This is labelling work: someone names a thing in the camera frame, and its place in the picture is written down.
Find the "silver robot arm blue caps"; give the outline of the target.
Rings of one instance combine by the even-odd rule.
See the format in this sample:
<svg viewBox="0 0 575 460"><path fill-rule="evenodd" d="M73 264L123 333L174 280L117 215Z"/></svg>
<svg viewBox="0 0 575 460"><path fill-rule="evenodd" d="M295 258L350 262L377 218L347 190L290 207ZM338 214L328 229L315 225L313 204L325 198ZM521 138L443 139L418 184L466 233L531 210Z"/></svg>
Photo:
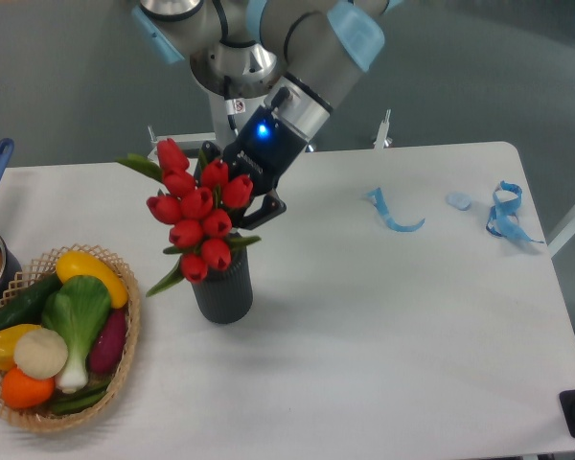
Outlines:
<svg viewBox="0 0 575 460"><path fill-rule="evenodd" d="M384 42L389 1L139 1L145 38L168 62L185 60L207 94L217 152L246 174L254 229L282 214L280 177L369 70Z"/></svg>

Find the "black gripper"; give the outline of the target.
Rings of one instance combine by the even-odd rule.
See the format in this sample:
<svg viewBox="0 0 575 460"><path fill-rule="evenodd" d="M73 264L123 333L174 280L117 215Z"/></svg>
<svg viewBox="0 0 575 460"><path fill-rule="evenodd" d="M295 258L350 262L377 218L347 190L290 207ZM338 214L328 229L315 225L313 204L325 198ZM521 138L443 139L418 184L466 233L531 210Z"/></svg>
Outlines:
<svg viewBox="0 0 575 460"><path fill-rule="evenodd" d="M255 230L287 210L275 188L280 177L303 151L307 142L277 119L269 108L260 106L243 126L236 140L222 151L232 178L248 175L253 183L253 196L264 195L260 208L246 214L237 212L235 228ZM198 151L193 176L199 180L204 168L221 158L220 148L204 141Z"/></svg>

